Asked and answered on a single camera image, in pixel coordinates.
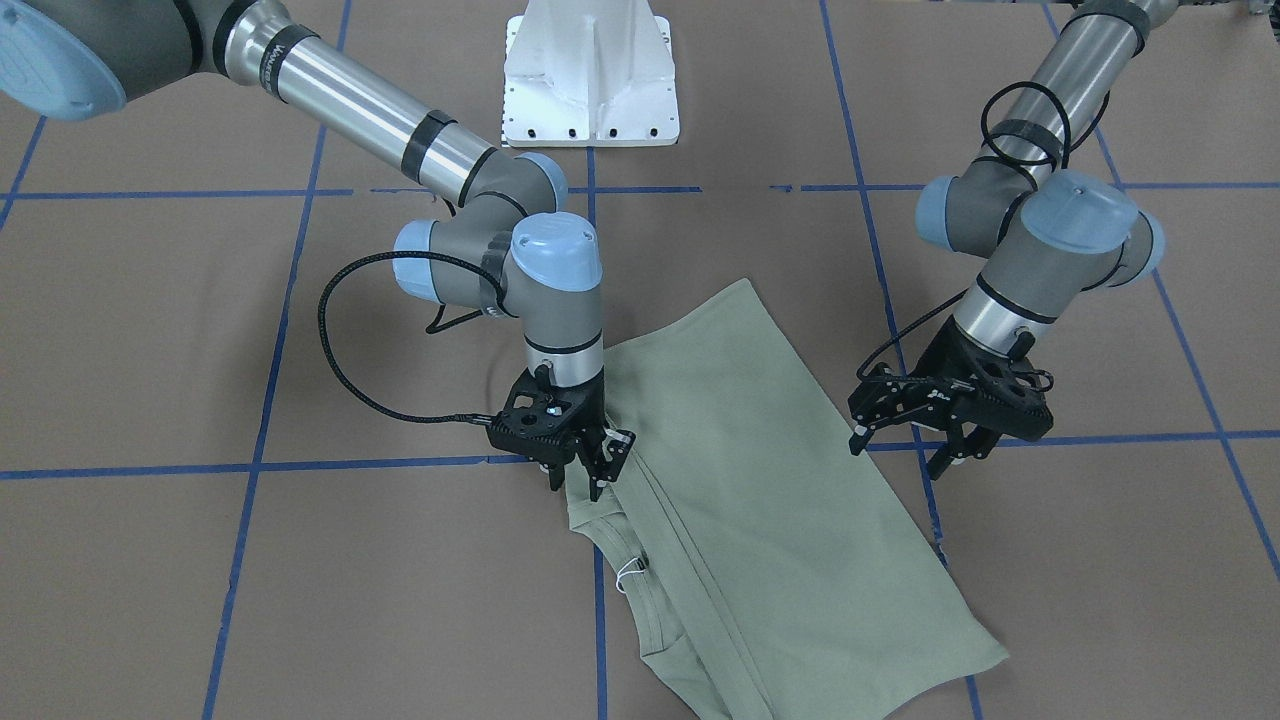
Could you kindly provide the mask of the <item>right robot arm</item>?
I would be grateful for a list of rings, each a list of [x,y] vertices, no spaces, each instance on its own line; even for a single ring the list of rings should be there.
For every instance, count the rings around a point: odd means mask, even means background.
[[[285,1],[298,22],[497,143],[499,32],[524,3]],[[424,190],[259,87],[201,74],[82,123],[3,96],[3,482],[494,454],[351,397],[321,287],[444,215]],[[402,413],[492,413],[509,322],[428,337],[390,263],[332,300],[340,365]]]

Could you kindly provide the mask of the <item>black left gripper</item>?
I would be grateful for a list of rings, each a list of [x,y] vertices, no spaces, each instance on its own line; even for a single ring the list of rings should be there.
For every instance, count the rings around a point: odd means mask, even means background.
[[[1046,398],[1053,378],[1030,364],[1034,342],[1019,328],[1010,354],[995,354],[948,319],[908,374],[868,359],[849,398],[850,454],[863,454],[884,427],[915,423],[938,430],[943,443],[925,466],[933,482],[957,462],[986,459],[1004,436],[1041,439],[1053,425]]]

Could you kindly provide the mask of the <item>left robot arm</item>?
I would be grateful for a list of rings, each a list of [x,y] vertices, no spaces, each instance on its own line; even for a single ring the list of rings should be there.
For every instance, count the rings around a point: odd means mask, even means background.
[[[1034,442],[1053,425],[1053,377],[1030,360],[1070,302],[1085,291],[1149,275],[1166,249],[1161,224],[1123,191],[1073,168],[1111,88],[1142,54],[1175,1],[1087,1],[997,123],[980,118],[980,151],[960,176],[928,183],[916,201],[922,240],[982,258],[972,284],[938,307],[943,324],[915,366],[896,373],[870,355],[849,398],[851,454],[886,427],[943,434],[931,478],[998,441]]]

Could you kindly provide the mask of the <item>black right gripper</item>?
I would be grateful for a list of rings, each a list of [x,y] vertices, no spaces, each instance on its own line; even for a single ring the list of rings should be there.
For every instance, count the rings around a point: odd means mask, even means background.
[[[636,439],[631,430],[609,425],[604,400],[604,373],[559,387],[550,380],[550,368],[541,365],[515,382],[486,437],[494,448],[538,462],[553,493],[564,486],[564,468],[580,461],[589,478],[589,498],[598,502],[604,488],[620,479]]]

